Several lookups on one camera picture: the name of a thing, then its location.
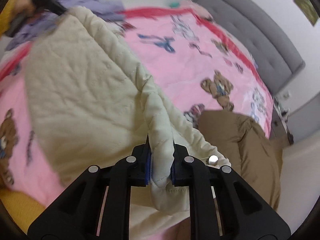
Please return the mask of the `yellow sleeve left forearm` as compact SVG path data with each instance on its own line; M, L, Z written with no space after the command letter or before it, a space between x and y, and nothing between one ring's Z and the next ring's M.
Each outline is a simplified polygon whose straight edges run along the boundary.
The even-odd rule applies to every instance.
M2 36L9 30L10 23L17 14L17 1L8 0L0 15L0 35Z

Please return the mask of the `person's left hand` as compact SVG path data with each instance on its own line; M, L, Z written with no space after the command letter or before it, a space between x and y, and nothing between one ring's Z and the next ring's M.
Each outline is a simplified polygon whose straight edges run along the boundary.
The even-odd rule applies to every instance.
M24 11L27 13L28 17L35 16L36 7L32 0L16 0L11 15L12 17L15 17Z

